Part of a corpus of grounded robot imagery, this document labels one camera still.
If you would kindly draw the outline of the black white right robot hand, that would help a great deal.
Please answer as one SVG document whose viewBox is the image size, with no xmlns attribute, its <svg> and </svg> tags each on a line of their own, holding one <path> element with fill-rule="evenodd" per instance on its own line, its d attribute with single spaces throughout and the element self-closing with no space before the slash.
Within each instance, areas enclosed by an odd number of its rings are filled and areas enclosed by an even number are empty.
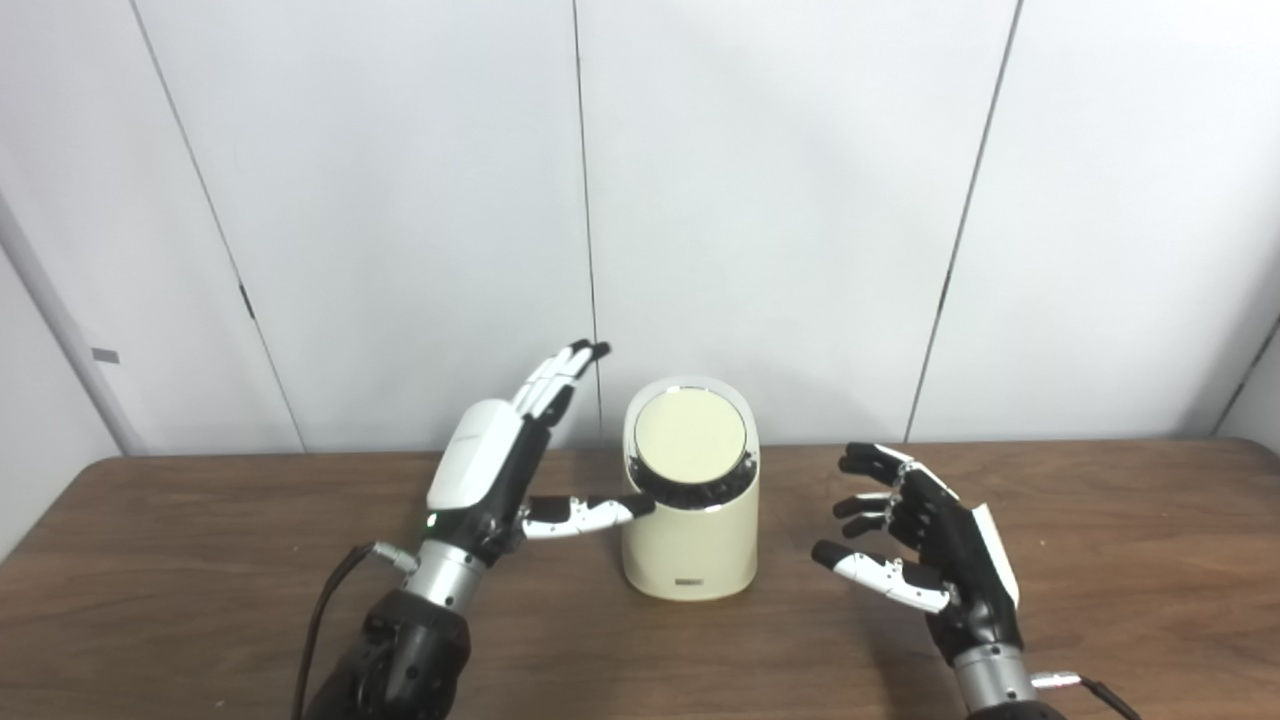
<svg viewBox="0 0 1280 720">
<path fill-rule="evenodd" d="M 845 523 L 844 537 L 883 532 L 915 559 L 890 559 L 820 539 L 812 548 L 817 564 L 922 611 L 947 664 L 980 646 L 1024 650 L 1020 588 L 988 505 L 966 506 L 924 462 L 883 445 L 846 445 L 838 469 L 886 488 L 835 503 L 832 514 Z"/>
</svg>

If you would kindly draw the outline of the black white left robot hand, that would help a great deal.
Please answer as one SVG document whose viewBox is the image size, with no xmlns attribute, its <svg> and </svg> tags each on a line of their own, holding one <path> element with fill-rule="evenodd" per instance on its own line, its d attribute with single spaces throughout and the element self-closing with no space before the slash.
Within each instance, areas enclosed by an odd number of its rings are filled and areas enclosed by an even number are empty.
<svg viewBox="0 0 1280 720">
<path fill-rule="evenodd" d="M 591 534 L 657 510 L 643 492 L 585 498 L 530 493 L 580 380 L 609 352 L 607 342 L 577 340 L 547 357 L 512 398 L 485 398 L 467 409 L 428 491 L 419 565 L 453 556 L 490 566 L 524 541 Z"/>
</svg>

